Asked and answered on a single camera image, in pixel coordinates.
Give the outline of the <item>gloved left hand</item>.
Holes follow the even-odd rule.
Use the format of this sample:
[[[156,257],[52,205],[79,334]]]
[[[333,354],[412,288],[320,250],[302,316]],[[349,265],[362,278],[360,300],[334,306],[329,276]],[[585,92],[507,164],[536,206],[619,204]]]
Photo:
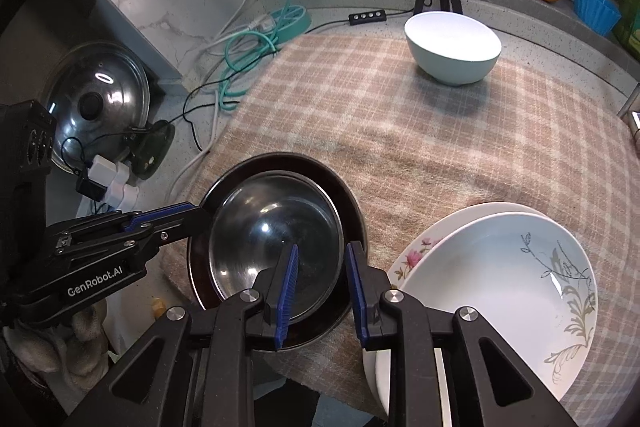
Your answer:
[[[70,326],[36,331],[26,325],[3,326],[10,350],[30,371],[58,374],[73,391],[87,393],[108,371],[107,338],[103,328],[105,299],[72,316]]]

